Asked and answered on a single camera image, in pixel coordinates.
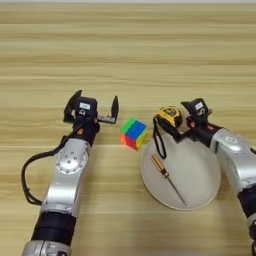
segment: label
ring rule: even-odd
[[[204,106],[204,105],[203,105],[202,102],[197,103],[197,104],[196,104],[196,110],[202,108],[203,106]]]
[[[83,102],[80,102],[79,107],[83,108],[83,109],[86,109],[86,110],[90,110],[91,109],[91,105],[83,103]]]

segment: wood grain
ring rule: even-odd
[[[75,256],[250,255],[246,220],[223,175],[207,207],[176,212],[156,202],[139,174],[140,153],[119,142],[122,123],[149,125],[156,110],[204,97],[211,121],[256,145],[256,6],[0,5],[0,245],[20,255],[39,209],[25,203],[19,173],[70,126],[63,108],[78,89],[108,114],[85,181]],[[29,170],[43,196],[53,160]]]

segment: rubik's cube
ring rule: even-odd
[[[123,144],[138,150],[147,137],[147,126],[134,118],[129,119],[121,129]]]

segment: black cable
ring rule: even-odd
[[[153,124],[154,124],[153,138],[154,138],[154,141],[155,141],[155,145],[156,145],[157,152],[158,152],[158,154],[159,154],[163,159],[166,159],[166,157],[167,157],[166,149],[165,149],[165,145],[164,145],[162,136],[161,136],[161,134],[160,134],[160,132],[159,132],[159,130],[158,130],[157,118],[156,118],[156,117],[153,118]],[[163,153],[162,153],[161,150],[160,150],[157,137],[158,137],[159,140],[160,140],[161,147],[162,147],[162,152],[163,152]]]
[[[26,169],[27,167],[34,161],[45,158],[45,157],[49,157],[49,156],[54,156],[56,155],[66,144],[66,142],[68,141],[68,139],[70,139],[72,136],[74,136],[78,130],[80,128],[82,128],[82,126],[84,125],[84,122],[82,122],[80,125],[78,125],[75,130],[73,130],[67,137],[65,137],[65,139],[63,139],[61,141],[61,143],[55,148],[52,149],[50,151],[47,152],[42,152],[36,155],[33,155],[32,157],[30,157],[26,163],[23,165],[22,170],[21,170],[21,184],[22,184],[22,188],[24,191],[24,195],[26,200],[30,203],[30,204],[34,204],[34,205],[42,205],[42,201],[37,199],[36,197],[34,197],[31,193],[30,193],[30,189],[27,186],[27,182],[26,182]]]

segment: paper plate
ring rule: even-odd
[[[156,151],[153,140],[146,146],[140,168],[149,192],[162,204],[176,210],[192,210],[210,203],[218,193],[221,172],[216,157],[199,142],[185,139],[179,144],[168,134],[162,136],[167,158]],[[185,200],[184,204],[167,179],[152,162],[156,153],[170,174],[170,179]]]

